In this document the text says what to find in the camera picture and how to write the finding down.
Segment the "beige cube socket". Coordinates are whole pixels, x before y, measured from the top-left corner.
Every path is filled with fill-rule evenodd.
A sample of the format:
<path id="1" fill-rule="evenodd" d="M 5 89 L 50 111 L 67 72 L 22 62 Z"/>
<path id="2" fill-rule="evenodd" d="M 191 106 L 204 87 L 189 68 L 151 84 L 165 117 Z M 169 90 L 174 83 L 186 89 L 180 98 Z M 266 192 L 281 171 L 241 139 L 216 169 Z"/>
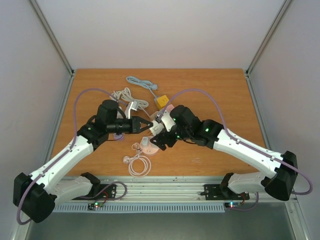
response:
<path id="1" fill-rule="evenodd" d="M 158 118 L 158 111 L 156 111 L 156 112 L 154 112 L 152 115 L 150 115 L 150 120 L 151 121 L 156 121 L 157 120 L 157 118 Z"/>

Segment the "yellow cube socket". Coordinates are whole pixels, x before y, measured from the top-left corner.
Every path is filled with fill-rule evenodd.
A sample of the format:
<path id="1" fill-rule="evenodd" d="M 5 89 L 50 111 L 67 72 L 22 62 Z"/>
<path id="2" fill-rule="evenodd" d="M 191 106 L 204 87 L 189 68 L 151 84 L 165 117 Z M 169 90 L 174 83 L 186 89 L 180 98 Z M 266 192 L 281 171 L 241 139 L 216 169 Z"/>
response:
<path id="1" fill-rule="evenodd" d="M 155 104 L 159 110 L 163 109 L 169 102 L 169 98 L 166 95 L 158 96 L 155 98 Z"/>

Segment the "pink cube socket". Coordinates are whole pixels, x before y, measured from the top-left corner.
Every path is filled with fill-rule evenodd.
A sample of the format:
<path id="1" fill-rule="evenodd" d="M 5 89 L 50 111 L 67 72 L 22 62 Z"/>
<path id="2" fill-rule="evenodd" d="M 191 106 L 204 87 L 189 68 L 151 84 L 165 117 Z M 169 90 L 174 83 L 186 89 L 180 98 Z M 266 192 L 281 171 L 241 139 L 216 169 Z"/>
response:
<path id="1" fill-rule="evenodd" d="M 166 107 L 165 111 L 168 112 L 168 113 L 170 113 L 174 108 L 175 108 L 175 107 L 174 107 L 172 104 L 170 104 L 170 105 L 168 105 L 168 106 Z"/>

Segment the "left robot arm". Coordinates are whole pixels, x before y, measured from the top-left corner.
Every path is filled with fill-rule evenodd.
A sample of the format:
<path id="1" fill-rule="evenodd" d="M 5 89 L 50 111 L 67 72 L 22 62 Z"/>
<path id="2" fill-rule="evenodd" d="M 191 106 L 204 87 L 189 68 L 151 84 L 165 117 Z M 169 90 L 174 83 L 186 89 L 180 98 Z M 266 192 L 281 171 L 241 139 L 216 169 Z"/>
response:
<path id="1" fill-rule="evenodd" d="M 93 174 L 85 172 L 67 183 L 61 179 L 82 159 L 92 154 L 110 134 L 139 134 L 153 126 L 140 116 L 124 113 L 114 100 L 104 100 L 85 125 L 78 129 L 72 141 L 55 157 L 29 175 L 20 173 L 14 179 L 13 204 L 17 206 L 16 220 L 20 225 L 21 213 L 40 223 L 55 206 L 73 199 L 96 199 L 101 193 L 101 182 Z"/>

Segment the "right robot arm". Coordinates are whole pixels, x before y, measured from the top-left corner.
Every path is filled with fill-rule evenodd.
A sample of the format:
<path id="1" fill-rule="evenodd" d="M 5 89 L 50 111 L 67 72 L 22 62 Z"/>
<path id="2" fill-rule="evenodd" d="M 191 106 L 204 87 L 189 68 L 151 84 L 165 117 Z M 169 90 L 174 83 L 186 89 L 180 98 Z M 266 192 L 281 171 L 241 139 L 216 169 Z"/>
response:
<path id="1" fill-rule="evenodd" d="M 200 120 L 183 105 L 158 113 L 152 123 L 150 141 L 163 151 L 177 141 L 190 142 L 229 154 L 257 169 L 254 173 L 227 173 L 218 188 L 221 199 L 230 200 L 246 192 L 265 192 L 280 201 L 290 199 L 298 176 L 294 153 L 272 152 L 260 147 L 219 122 Z"/>

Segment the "white square plug adapter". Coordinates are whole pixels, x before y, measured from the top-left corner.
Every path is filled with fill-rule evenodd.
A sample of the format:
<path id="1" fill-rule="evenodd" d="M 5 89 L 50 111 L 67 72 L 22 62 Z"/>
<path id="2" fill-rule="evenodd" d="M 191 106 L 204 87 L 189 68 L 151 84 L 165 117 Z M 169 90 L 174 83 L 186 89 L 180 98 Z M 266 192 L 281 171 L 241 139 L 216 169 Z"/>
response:
<path id="1" fill-rule="evenodd" d="M 156 120 L 153 120 L 152 124 L 153 126 L 149 128 L 152 136 L 158 135 L 165 128 L 162 122 L 157 122 Z"/>

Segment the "white USB charger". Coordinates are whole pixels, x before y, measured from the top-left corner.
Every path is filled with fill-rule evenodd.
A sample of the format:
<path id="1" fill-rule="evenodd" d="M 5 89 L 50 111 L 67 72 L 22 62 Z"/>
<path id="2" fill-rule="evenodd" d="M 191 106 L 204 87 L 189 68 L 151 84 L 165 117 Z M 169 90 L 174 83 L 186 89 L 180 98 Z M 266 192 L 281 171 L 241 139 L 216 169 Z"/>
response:
<path id="1" fill-rule="evenodd" d="M 148 143 L 149 143 L 149 138 L 148 138 L 147 136 L 144 136 L 144 137 L 142 138 L 140 144 L 141 144 L 142 146 L 147 146 Z"/>

